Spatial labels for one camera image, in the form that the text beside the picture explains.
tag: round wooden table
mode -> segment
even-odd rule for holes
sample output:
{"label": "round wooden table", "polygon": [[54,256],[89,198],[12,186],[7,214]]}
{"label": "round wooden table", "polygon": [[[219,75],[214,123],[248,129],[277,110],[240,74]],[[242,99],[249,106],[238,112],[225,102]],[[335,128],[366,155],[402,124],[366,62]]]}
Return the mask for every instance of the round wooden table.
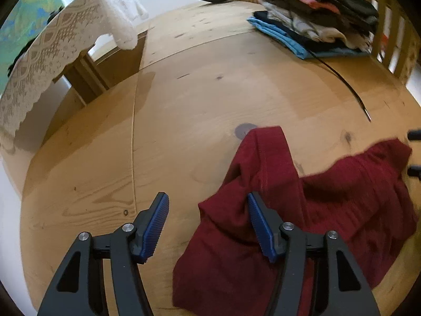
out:
{"label": "round wooden table", "polygon": [[[81,110],[39,150],[21,223],[36,308],[78,233],[112,232],[165,191],[170,213],[141,276],[155,315],[190,314],[172,306],[172,270],[199,224],[197,203],[222,183],[240,124],[280,125],[300,176],[381,139],[405,141],[409,129],[421,126],[420,106],[379,63],[327,60],[361,96],[370,123],[325,67],[252,29],[246,18],[261,9],[199,3],[151,20],[139,73]],[[411,146],[410,162],[421,163],[420,145]],[[404,179],[419,211],[421,184]],[[382,316],[391,315],[418,277],[420,241],[417,231],[374,289]],[[110,315],[117,315],[109,265],[105,271]]]}

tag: white tablecloth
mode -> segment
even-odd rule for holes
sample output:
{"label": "white tablecloth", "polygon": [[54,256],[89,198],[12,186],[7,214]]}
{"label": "white tablecloth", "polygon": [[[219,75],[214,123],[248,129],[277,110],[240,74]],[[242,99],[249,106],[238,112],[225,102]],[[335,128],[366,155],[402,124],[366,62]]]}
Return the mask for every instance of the white tablecloth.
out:
{"label": "white tablecloth", "polygon": [[74,0],[39,34],[16,63],[0,99],[0,144],[13,148],[20,123],[67,64],[111,34],[118,47],[137,45],[135,25],[148,17],[138,0]]}

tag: stack of folded clothes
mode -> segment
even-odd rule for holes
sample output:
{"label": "stack of folded clothes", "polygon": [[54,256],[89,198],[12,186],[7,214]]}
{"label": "stack of folded clothes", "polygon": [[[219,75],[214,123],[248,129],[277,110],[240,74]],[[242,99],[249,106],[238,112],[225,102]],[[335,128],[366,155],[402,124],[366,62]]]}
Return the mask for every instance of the stack of folded clothes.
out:
{"label": "stack of folded clothes", "polygon": [[248,22],[301,59],[365,56],[378,12],[365,0],[259,0],[266,11]]}

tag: red sweater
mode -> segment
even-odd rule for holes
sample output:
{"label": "red sweater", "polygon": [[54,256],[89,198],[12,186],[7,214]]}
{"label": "red sweater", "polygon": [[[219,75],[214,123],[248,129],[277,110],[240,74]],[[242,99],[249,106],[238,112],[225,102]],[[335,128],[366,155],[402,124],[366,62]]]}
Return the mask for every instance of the red sweater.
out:
{"label": "red sweater", "polygon": [[[260,316],[277,270],[262,255],[251,226],[247,194],[302,230],[336,230],[375,287],[404,241],[415,215],[401,179],[411,149],[392,139],[299,178],[280,127],[244,138],[218,192],[199,204],[201,223],[173,272],[173,304],[198,316]],[[307,265],[300,316],[309,314],[312,265]]]}

